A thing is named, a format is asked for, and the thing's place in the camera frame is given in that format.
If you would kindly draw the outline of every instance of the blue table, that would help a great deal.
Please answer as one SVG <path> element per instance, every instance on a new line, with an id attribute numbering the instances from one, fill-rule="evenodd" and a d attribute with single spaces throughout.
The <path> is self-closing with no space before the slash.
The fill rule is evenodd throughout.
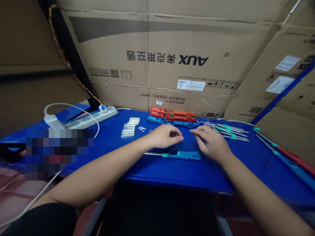
<path id="1" fill-rule="evenodd" d="M 115 150 L 133 140 L 140 138 L 155 129 L 158 124 L 147 121 L 147 112 L 133 110 L 119 110 L 119 114 L 100 122 L 100 132 L 94 141 L 94 147 L 89 149 L 89 154 L 79 156 L 77 162 L 64 169 L 63 174 L 70 174 L 90 161 Z M 141 122 L 137 128 L 135 137 L 121 138 L 121 130 L 124 123 L 130 117 L 140 117 Z M 270 189 L 290 205 L 315 207 L 315 195 L 298 179 L 280 160 L 278 160 L 265 145 L 255 137 L 253 127 L 246 124 L 215 121 L 221 124 L 243 128 L 249 131 L 250 142 L 227 140 L 232 152 Z M 32 128 L 47 128 L 41 121 Z M 199 150 L 197 142 L 188 128 L 180 127 L 184 140 L 166 150 L 153 149 L 150 152 L 166 152 L 178 148 L 184 151 Z M 25 140 L 25 130 L 12 135 L 2 141 L 16 139 Z M 268 169 L 267 163 L 272 158 L 272 165 Z M 123 176 L 130 181 L 145 183 L 155 186 L 177 185 L 188 188 L 206 188 L 215 193 L 234 194 L 235 191 L 222 168 L 214 161 L 202 156 L 201 161 L 178 160 L 155 156 L 143 156 Z"/>

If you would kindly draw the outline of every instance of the white sticker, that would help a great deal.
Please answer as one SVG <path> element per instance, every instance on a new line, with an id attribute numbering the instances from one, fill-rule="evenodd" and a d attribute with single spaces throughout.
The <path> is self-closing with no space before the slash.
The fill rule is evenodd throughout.
<path id="1" fill-rule="evenodd" d="M 192 80 L 178 80 L 177 89 L 202 91 L 206 82 Z"/>
<path id="2" fill-rule="evenodd" d="M 279 76 L 267 89 L 266 92 L 272 92 L 280 94 L 285 90 L 292 82 L 294 81 L 293 78 Z"/>
<path id="3" fill-rule="evenodd" d="M 301 59 L 298 57 L 288 55 L 279 63 L 279 65 L 276 66 L 276 69 L 289 71 L 299 60 Z"/>

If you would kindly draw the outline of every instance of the red and yellow wire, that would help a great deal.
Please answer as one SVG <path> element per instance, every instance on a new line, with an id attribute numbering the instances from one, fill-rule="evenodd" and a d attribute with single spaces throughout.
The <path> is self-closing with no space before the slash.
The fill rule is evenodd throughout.
<path id="1" fill-rule="evenodd" d="M 60 45 L 59 45 L 59 43 L 58 43 L 58 40 L 57 40 L 57 37 L 56 37 L 56 33 L 55 33 L 54 28 L 53 28 L 52 11 L 53 11 L 54 8 L 59 8 L 59 6 L 57 6 L 57 5 L 55 5 L 55 4 L 54 4 L 54 5 L 51 5 L 51 6 L 49 7 L 49 12 L 48 12 L 49 24 L 50 24 L 50 27 L 51 27 L 51 30 L 52 30 L 52 36 L 53 36 L 53 39 L 54 39 L 54 41 L 55 41 L 55 43 L 56 43 L 56 46 L 57 46 L 57 49 L 58 49 L 58 52 L 59 52 L 59 54 L 60 54 L 60 56 L 61 56 L 62 61 L 64 62 L 64 64 L 66 65 L 66 67 L 67 67 L 68 69 L 71 69 L 70 63 L 69 63 L 68 60 L 66 59 L 66 57 L 65 57 L 65 55 L 64 55 L 64 53 L 63 53 L 63 50 L 61 49 L 61 47 L 60 47 Z M 87 92 L 88 92 L 89 94 L 91 94 L 91 95 L 102 105 L 102 102 L 101 102 L 96 96 L 94 96 L 93 93 L 91 93 L 91 92 L 80 82 L 80 80 L 76 77 L 76 75 L 72 74 L 72 76 L 73 76 L 73 78 L 76 80 L 76 82 L 78 82 L 79 84 L 81 84 L 82 87 L 85 88 L 85 89 L 87 90 Z"/>

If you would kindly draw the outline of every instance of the blue plastic handle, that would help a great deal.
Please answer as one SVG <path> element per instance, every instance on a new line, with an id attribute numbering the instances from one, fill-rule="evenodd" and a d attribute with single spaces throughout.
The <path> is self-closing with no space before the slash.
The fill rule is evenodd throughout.
<path id="1" fill-rule="evenodd" d="M 194 128 L 198 126 L 198 123 L 184 122 L 184 121 L 173 121 L 174 126 L 182 126 L 187 128 Z"/>
<path id="2" fill-rule="evenodd" d="M 157 118 L 150 115 L 147 117 L 147 120 L 158 124 L 171 124 L 165 118 Z"/>
<path id="3" fill-rule="evenodd" d="M 315 180 L 313 178 L 311 178 L 295 162 L 285 158 L 281 154 L 276 155 L 276 156 L 315 193 Z"/>
<path id="4" fill-rule="evenodd" d="M 181 151 L 181 150 L 176 150 L 177 154 L 172 154 L 174 152 L 170 151 L 169 153 L 163 153 L 163 157 L 168 157 L 168 158 L 176 158 L 176 159 L 184 159 L 184 160 L 193 160 L 193 161 L 200 161 L 201 156 L 198 151 Z"/>

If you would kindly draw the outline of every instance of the red plastic part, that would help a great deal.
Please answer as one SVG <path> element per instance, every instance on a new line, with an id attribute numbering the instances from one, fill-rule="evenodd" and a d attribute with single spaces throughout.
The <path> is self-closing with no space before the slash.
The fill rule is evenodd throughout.
<path id="1" fill-rule="evenodd" d="M 169 109 L 166 109 L 166 108 L 151 107 L 150 112 L 151 112 L 151 111 L 166 113 L 166 114 L 169 114 L 169 115 L 172 115 L 172 114 L 173 114 L 173 112 L 171 112 Z"/>
<path id="2" fill-rule="evenodd" d="M 197 119 L 194 117 L 185 117 L 185 116 L 173 116 L 173 120 L 184 121 L 184 122 L 196 122 Z"/>
<path id="3" fill-rule="evenodd" d="M 165 118 L 168 121 L 173 121 L 173 118 L 169 114 L 164 112 L 150 111 L 150 116 Z"/>
<path id="4" fill-rule="evenodd" d="M 285 155 L 287 158 L 289 158 L 291 161 L 298 164 L 301 168 L 303 168 L 305 171 L 307 171 L 309 174 L 315 177 L 315 169 L 311 167 L 309 164 L 307 164 L 305 161 L 303 161 L 301 158 L 299 158 L 297 155 L 285 150 L 282 147 L 276 147 L 276 149 L 281 152 L 283 155 Z"/>
<path id="5" fill-rule="evenodd" d="M 196 116 L 196 114 L 192 112 L 174 111 L 173 113 L 174 113 L 174 116 L 186 116 L 186 117 Z"/>

